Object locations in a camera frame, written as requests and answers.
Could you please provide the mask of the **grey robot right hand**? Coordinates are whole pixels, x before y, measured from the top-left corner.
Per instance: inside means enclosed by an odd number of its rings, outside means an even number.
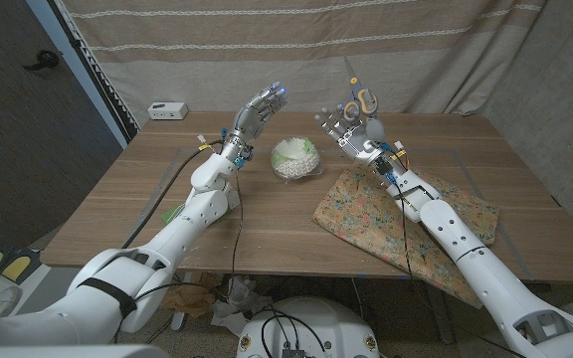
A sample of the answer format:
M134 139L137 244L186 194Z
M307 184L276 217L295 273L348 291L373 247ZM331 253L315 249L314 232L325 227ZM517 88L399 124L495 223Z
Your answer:
M335 112L328 108L314 116L321 128L356 162L371 165L379 174L391 173L393 160L385 154L385 130L375 114L360 117L355 102L339 104Z

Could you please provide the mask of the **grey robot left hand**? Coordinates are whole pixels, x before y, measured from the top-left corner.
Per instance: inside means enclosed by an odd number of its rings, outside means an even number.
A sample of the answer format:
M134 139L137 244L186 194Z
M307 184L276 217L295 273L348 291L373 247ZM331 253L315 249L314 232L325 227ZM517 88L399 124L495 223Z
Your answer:
M263 132L273 114L287 103L287 92L280 82L255 94L234 116L232 130L221 154L234 162Z

